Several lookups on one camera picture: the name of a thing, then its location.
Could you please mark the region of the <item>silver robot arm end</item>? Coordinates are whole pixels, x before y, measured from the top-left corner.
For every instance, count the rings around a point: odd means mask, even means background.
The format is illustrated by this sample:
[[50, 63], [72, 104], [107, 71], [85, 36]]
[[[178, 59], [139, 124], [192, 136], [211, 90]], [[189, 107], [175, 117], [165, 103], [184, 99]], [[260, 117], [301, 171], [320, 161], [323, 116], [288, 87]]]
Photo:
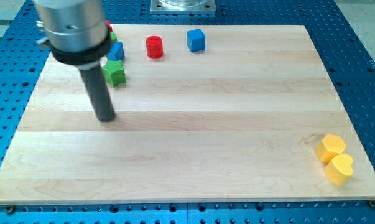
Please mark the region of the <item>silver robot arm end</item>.
[[37, 27], [45, 37], [37, 41], [49, 48], [56, 60], [85, 65], [105, 56], [111, 34], [101, 0], [33, 0], [39, 15]]

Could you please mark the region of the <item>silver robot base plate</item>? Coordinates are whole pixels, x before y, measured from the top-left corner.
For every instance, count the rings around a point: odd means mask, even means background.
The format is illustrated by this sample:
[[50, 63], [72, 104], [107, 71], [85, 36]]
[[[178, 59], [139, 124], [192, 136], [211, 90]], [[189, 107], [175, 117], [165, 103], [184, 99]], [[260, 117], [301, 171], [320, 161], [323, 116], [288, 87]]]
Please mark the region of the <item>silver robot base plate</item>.
[[216, 12], [215, 0], [150, 0], [153, 13], [213, 13]]

